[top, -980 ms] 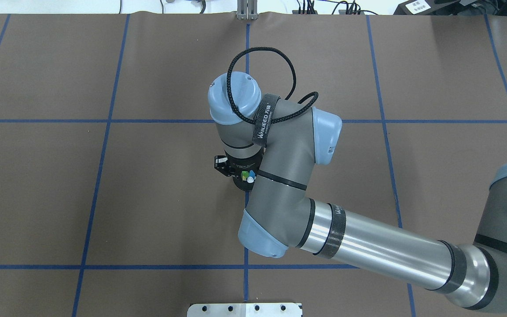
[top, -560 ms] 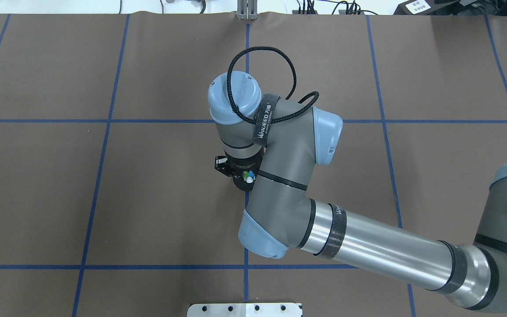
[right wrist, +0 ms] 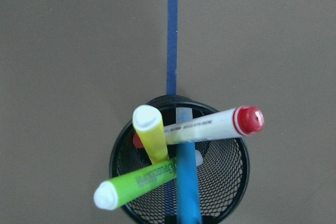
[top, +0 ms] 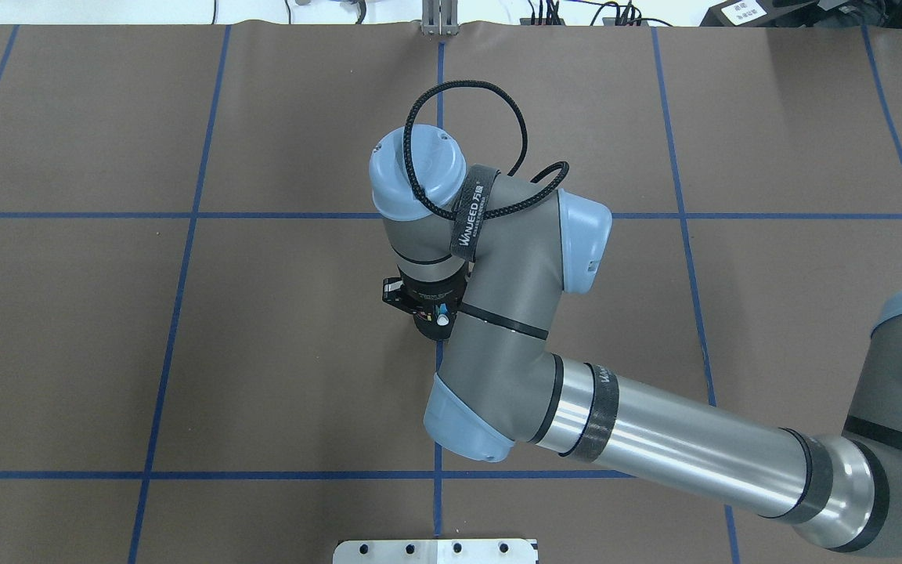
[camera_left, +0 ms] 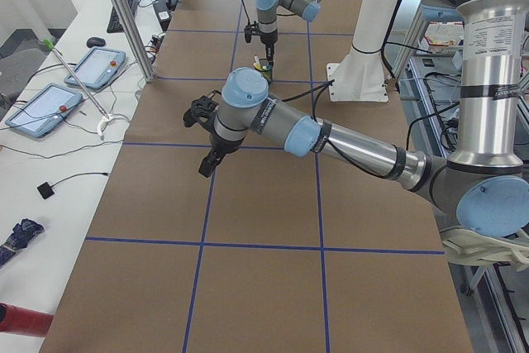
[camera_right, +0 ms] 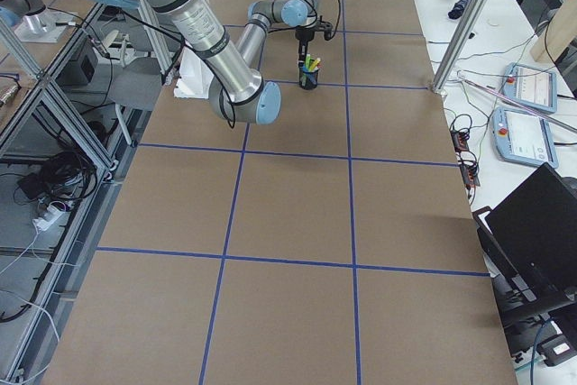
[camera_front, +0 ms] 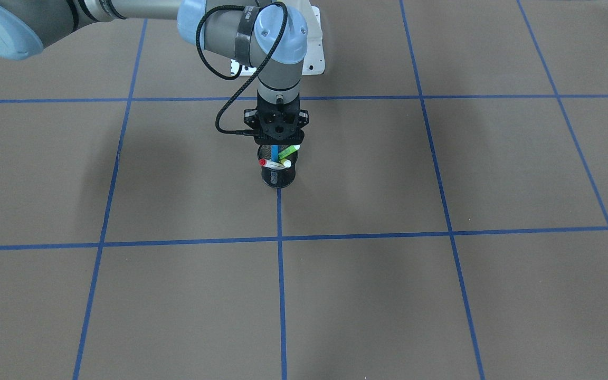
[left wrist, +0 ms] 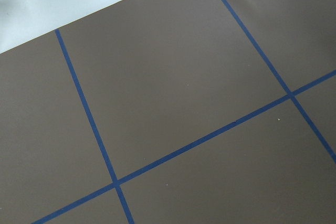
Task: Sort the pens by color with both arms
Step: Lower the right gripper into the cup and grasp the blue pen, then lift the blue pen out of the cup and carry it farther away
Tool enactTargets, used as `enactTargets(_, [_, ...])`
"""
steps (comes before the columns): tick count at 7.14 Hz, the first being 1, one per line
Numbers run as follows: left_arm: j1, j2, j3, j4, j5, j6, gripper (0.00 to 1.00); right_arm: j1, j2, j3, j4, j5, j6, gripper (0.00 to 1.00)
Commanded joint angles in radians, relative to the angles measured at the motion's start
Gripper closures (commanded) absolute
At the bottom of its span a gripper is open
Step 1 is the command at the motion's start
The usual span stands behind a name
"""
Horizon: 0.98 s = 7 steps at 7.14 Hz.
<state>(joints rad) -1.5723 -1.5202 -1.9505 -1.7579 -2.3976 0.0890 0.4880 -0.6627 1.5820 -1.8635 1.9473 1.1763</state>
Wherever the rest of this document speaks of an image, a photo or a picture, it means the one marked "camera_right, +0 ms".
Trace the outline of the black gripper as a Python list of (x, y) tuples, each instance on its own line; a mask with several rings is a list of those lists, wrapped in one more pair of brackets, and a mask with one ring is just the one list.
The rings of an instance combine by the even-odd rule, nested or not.
[(325, 41), (331, 41), (334, 38), (334, 26), (322, 19), (307, 26), (298, 26), (295, 29), (295, 37), (298, 40), (298, 63), (305, 62), (308, 54), (308, 44), (318, 32), (323, 34)]

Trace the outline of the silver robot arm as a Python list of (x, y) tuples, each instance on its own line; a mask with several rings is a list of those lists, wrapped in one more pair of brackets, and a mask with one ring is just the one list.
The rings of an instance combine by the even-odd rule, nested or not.
[(245, 24), (235, 47), (243, 59), (251, 64), (261, 51), (267, 36), (275, 32), (274, 24), (283, 24), (295, 33), (298, 41), (298, 68), (311, 74), (317, 70), (318, 62), (311, 60), (308, 44), (317, 33), (322, 33), (326, 41), (336, 35), (340, 24), (342, 5), (336, 0), (337, 16), (334, 23), (323, 18), (320, 13), (321, 0), (260, 0), (250, 5), (248, 23)]
[[(94, 0), (135, 8), (140, 0)], [(253, 69), (252, 60), (265, 42), (271, 20), (255, 13), (237, 43), (219, 22), (207, 0), (146, 0), (155, 13), (170, 18), (191, 50), (214, 75), (209, 103), (228, 122), (270, 124), (279, 115), (279, 86)]]

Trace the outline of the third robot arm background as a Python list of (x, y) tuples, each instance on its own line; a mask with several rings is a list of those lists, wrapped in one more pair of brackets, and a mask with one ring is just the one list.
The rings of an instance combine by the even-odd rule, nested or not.
[(46, 10), (42, 0), (1, 0), (1, 19), (11, 27), (25, 17), (34, 17)]

